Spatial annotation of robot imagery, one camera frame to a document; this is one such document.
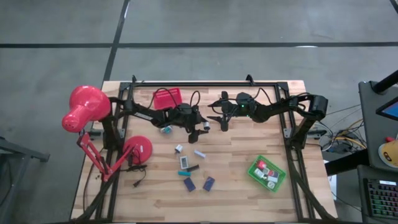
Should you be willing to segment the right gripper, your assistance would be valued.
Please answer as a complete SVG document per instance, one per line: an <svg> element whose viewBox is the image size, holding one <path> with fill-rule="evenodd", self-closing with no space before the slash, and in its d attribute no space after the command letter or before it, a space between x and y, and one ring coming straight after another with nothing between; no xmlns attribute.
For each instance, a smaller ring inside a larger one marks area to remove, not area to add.
<svg viewBox="0 0 398 224"><path fill-rule="evenodd" d="M217 121L221 125L221 130L223 132L227 132L229 128L229 121L233 117L235 111L237 110L238 106L233 104L230 101L229 95L226 91L221 92L221 98L212 104L208 105L208 107L221 107L222 117L220 116L208 116L208 119L212 119Z"/></svg>

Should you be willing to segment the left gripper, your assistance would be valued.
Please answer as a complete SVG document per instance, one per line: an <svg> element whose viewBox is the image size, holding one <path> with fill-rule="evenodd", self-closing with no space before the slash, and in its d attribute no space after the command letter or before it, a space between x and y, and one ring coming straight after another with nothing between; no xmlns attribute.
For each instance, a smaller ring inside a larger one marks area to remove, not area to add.
<svg viewBox="0 0 398 224"><path fill-rule="evenodd" d="M198 141L198 136L201 134L208 134L209 130L195 129L199 123L207 123L208 120L199 115L198 106L190 106L187 103L182 103L177 106L177 117L175 125L185 128L188 135L188 142L193 144Z"/></svg>

